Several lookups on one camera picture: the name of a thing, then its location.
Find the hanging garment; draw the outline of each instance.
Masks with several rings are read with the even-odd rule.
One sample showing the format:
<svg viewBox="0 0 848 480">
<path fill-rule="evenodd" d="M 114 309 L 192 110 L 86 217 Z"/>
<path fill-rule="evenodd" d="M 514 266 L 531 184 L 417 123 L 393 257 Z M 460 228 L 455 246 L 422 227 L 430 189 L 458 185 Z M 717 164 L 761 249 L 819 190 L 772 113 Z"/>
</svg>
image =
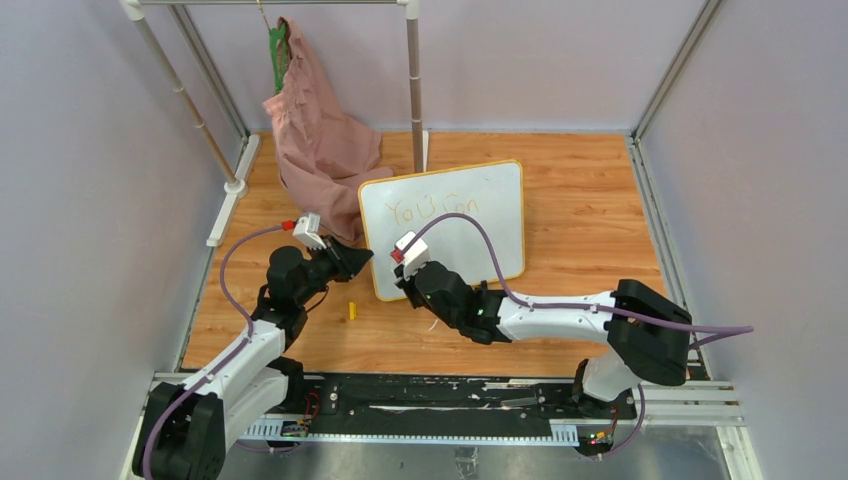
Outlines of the hanging garment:
<svg viewBox="0 0 848 480">
<path fill-rule="evenodd" d="M 380 162 L 380 133 L 342 112 L 315 53 L 288 21 L 291 57 L 282 91 L 263 106 L 271 117 L 280 180 L 301 210 L 341 240 L 363 233 L 357 198 L 368 180 L 392 176 Z"/>
</svg>

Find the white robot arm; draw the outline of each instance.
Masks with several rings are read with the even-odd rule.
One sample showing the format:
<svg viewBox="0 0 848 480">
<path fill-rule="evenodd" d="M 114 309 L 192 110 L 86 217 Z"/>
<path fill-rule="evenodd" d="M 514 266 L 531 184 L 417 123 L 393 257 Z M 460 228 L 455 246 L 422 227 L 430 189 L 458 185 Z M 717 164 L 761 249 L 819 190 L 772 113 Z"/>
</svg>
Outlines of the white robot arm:
<svg viewBox="0 0 848 480">
<path fill-rule="evenodd" d="M 691 325 L 688 312 L 638 281 L 621 280 L 615 291 L 591 295 L 535 297 L 490 290 L 486 282 L 472 288 L 457 273 L 431 260 L 427 244 L 415 240 L 414 232 L 401 237 L 395 247 L 395 283 L 412 306 L 427 308 L 475 342 L 555 337 L 612 347 L 580 364 L 575 403 L 604 408 L 642 381 L 669 386 L 686 381 L 688 333 L 633 322 L 614 313 L 635 311 Z"/>
<path fill-rule="evenodd" d="M 184 480 L 201 478 L 198 472 L 204 472 L 215 478 L 226 452 L 257 418 L 301 399 L 303 365 L 281 355 L 306 324 L 306 303 L 326 294 L 329 282 L 354 278 L 373 256 L 370 250 L 319 235 L 319 224 L 320 217 L 308 213 L 297 222 L 252 235 L 293 230 L 311 258 L 293 246 L 275 250 L 268 284 L 260 289 L 248 326 L 183 383 L 161 383 L 150 392 L 133 456 L 136 475 Z"/>
</svg>

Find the red cap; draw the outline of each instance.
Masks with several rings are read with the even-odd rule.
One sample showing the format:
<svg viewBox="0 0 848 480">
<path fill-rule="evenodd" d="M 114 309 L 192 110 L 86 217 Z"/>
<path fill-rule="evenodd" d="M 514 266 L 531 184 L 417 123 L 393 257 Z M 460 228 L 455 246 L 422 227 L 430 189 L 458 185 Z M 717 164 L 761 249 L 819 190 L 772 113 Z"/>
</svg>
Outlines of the red cap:
<svg viewBox="0 0 848 480">
<path fill-rule="evenodd" d="M 391 255 L 392 258 L 395 259 L 395 262 L 401 263 L 403 261 L 403 253 L 401 253 L 399 248 L 395 248 L 394 250 L 392 250 Z"/>
</svg>

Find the wood grain surface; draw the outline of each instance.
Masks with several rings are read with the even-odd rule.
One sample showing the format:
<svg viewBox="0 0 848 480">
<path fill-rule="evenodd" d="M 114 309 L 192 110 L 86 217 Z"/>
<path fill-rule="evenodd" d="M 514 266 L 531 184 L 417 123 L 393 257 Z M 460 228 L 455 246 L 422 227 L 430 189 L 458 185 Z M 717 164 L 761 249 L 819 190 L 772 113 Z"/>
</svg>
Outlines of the wood grain surface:
<svg viewBox="0 0 848 480">
<path fill-rule="evenodd" d="M 387 133 L 384 165 L 396 175 L 412 173 L 408 133 Z M 614 289 L 621 278 L 641 280 L 663 291 L 648 227 L 627 156 L 618 135 L 433 133 L 430 169 L 514 158 L 524 168 L 526 270 L 510 281 L 532 295 L 579 295 Z M 274 147 L 263 134 L 259 157 L 199 305 L 183 366 L 199 367 L 226 347 L 244 327 L 221 293 L 220 261 L 244 235 L 299 210 L 280 185 Z M 227 284 L 248 311 L 265 283 L 268 256 L 297 245 L 275 232 L 241 247 L 227 268 Z M 534 339 L 478 345 L 460 336 L 425 309 L 406 301 L 381 302 L 370 268 L 348 284 L 332 284 L 300 338 L 285 356 L 310 371 L 397 372 L 572 376 L 584 358 L 606 347 L 581 341 Z M 348 320 L 348 302 L 358 308 Z"/>
</svg>

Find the gray wall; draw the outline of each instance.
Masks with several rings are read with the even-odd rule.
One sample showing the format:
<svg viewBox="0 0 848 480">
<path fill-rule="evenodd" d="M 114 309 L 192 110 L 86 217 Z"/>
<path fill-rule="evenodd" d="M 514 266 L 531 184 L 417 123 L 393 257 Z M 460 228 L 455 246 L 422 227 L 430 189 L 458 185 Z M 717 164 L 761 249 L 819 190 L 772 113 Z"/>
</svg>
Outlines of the gray wall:
<svg viewBox="0 0 848 480">
<path fill-rule="evenodd" d="M 644 145 L 768 479 L 844 478 L 848 3 L 727 1 Z"/>
<path fill-rule="evenodd" d="M 0 112 L 0 478 L 111 480 L 183 340 L 224 179 L 117 1 L 4 3 Z"/>
<path fill-rule="evenodd" d="M 453 130 L 635 126 L 701 0 L 421 0 L 424 122 Z M 403 9 L 266 6 L 304 30 L 342 106 L 409 128 Z M 251 128 L 269 129 L 265 24 L 251 6 L 191 12 Z"/>
</svg>

